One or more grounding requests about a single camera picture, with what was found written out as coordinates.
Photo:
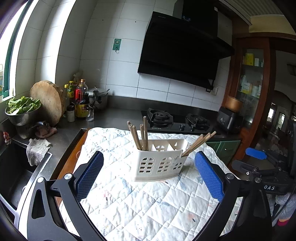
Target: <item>kitchen sink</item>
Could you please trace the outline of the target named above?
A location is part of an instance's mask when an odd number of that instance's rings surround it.
[[[44,159],[49,159],[50,156],[47,153]],[[14,142],[0,153],[0,200],[13,216],[22,208],[18,208],[22,194],[27,195],[38,174],[39,170],[36,169],[37,166],[30,166],[28,162],[26,148]]]

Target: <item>vegetables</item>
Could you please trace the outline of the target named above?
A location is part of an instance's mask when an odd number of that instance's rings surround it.
[[[8,102],[7,113],[12,115],[19,115],[23,113],[28,113],[41,106],[41,101],[30,97],[22,97],[20,99],[15,99],[14,97]]]

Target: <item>kitchen counter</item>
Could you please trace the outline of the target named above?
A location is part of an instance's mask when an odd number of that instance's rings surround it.
[[[95,120],[92,122],[87,122],[84,119],[76,119],[75,122],[69,123],[67,122],[66,118],[62,118],[57,125],[57,133],[47,138],[47,140],[53,145],[49,150],[52,156],[47,163],[40,163],[40,165],[43,166],[28,192],[20,214],[20,220],[17,225],[19,231],[25,237],[27,237],[27,216],[30,200],[37,178],[41,176],[45,177],[47,180],[57,178],[68,156],[70,155],[77,141],[82,137],[86,129],[91,129],[94,127],[113,127],[117,129],[128,130],[128,126],[126,123],[127,121],[131,121],[131,123],[137,127],[139,127],[139,125],[143,123],[143,117],[140,110],[129,110],[112,107],[107,108],[106,110],[101,112],[96,112],[94,119]],[[211,129],[217,128],[215,126],[214,116],[212,119],[210,119],[210,123]],[[211,138],[211,141],[241,140],[238,134],[227,134],[222,130],[219,131],[221,132],[221,134],[215,135],[213,138]],[[15,135],[12,139],[14,142],[17,142],[23,147],[27,146],[29,143],[28,139],[21,139],[18,135]]]

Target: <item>white quilt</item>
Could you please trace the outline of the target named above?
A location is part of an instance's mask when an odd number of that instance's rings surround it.
[[[186,139],[192,144],[198,136],[148,133],[148,138]],[[131,153],[135,150],[130,131],[99,127],[88,132],[75,170],[97,150],[104,155],[104,166],[81,205],[108,241],[193,240],[218,204],[194,165],[196,152],[202,150],[212,163],[230,172],[213,149],[203,144],[189,155],[179,176],[154,182],[130,181]],[[231,230],[241,200],[237,199],[222,234]],[[60,211],[68,230],[78,235],[63,203]]]

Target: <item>pressure cooker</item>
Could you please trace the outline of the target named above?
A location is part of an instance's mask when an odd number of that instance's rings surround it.
[[[101,88],[93,88],[88,90],[89,104],[98,110],[103,110],[107,106],[108,90]]]

